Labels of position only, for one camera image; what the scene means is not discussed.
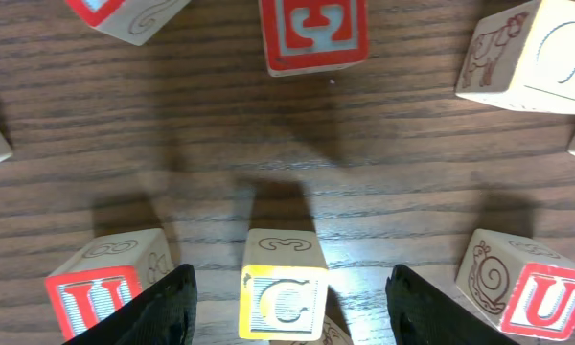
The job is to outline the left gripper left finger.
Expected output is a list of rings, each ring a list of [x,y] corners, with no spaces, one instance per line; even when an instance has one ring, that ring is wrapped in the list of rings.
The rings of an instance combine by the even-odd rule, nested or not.
[[[195,270],[182,264],[63,345],[191,345],[196,304]]]

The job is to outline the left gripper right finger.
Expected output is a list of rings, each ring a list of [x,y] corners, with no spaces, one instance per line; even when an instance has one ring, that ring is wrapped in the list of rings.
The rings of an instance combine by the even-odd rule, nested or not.
[[[518,345],[404,264],[394,266],[385,292],[398,345]]]

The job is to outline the yellow C block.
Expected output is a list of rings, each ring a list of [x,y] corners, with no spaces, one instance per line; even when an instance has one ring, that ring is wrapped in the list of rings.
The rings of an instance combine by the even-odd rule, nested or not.
[[[241,278],[239,337],[315,341],[326,313],[329,269],[315,232],[248,232]]]

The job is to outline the yellow O block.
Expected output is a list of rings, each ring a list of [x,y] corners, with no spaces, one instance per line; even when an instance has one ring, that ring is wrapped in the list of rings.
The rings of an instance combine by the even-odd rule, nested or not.
[[[575,1],[528,1],[481,19],[455,94],[513,111],[575,115]]]

